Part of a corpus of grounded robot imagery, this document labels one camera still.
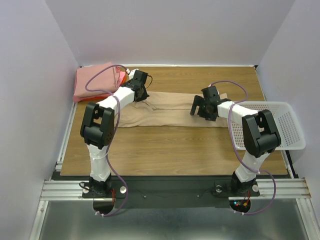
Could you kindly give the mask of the beige t shirt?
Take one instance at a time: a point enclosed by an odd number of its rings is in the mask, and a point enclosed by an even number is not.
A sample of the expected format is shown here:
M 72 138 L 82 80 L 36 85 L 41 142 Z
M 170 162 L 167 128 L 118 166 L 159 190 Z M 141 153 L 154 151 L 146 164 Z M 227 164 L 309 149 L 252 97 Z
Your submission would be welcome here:
M 120 111 L 120 128 L 133 127 L 199 127 L 226 128 L 225 118 L 206 120 L 198 115 L 190 115 L 194 101 L 191 93 L 150 91 L 149 97 L 140 102 L 132 102 Z

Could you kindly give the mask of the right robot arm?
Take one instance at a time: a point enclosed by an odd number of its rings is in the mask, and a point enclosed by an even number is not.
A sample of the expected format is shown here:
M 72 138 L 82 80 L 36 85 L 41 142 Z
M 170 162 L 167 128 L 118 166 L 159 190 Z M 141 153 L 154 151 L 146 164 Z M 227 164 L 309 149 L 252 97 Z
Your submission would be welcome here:
M 245 154 L 239 160 L 239 167 L 231 176 L 230 189 L 235 195 L 242 195 L 255 184 L 256 176 L 265 159 L 281 145 L 281 136 L 271 111 L 252 110 L 228 98 L 222 99 L 215 86 L 201 90 L 195 95 L 190 115 L 197 114 L 207 121 L 227 119 L 229 134 L 231 123 L 242 127 Z

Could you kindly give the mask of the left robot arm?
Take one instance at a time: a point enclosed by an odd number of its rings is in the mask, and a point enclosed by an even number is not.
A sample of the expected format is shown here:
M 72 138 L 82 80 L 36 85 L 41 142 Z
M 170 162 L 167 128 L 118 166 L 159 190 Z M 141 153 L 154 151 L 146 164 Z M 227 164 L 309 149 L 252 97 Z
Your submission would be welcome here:
M 121 109 L 133 102 L 146 100 L 149 95 L 146 82 L 149 74 L 138 69 L 129 73 L 129 80 L 115 93 L 97 103 L 88 103 L 80 128 L 80 136 L 90 157 L 90 175 L 87 185 L 81 183 L 84 194 L 105 198 L 112 193 L 111 168 L 107 161 L 109 147 L 115 135 Z

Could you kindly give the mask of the folded light pink t shirt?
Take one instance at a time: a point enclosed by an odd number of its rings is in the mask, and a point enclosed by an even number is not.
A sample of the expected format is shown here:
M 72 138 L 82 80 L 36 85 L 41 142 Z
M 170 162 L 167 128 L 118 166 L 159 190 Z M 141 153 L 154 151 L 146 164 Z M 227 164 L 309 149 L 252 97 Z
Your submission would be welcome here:
M 127 80 L 127 74 L 124 71 L 121 71 L 119 73 L 119 77 L 118 77 L 118 85 L 122 85 L 123 83 L 125 83 Z

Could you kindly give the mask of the white plastic basket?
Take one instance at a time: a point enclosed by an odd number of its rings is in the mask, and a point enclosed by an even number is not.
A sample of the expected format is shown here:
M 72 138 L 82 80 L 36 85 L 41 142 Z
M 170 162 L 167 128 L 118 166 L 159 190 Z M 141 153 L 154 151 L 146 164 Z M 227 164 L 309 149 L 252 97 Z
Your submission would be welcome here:
M 281 138 L 277 151 L 302 150 L 306 147 L 304 133 L 292 107 L 286 102 L 244 101 L 240 106 L 254 111 L 269 110 Z

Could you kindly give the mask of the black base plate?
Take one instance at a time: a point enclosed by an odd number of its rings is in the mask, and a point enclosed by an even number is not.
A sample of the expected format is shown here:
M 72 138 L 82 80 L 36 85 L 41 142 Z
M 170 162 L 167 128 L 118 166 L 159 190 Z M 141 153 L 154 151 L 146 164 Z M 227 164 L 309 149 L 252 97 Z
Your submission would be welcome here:
M 125 176 L 126 184 L 113 176 L 111 190 L 96 193 L 85 183 L 82 198 L 94 204 L 109 202 L 125 209 L 228 208 L 230 200 L 260 195 L 256 181 L 236 189 L 230 175 L 208 176 Z

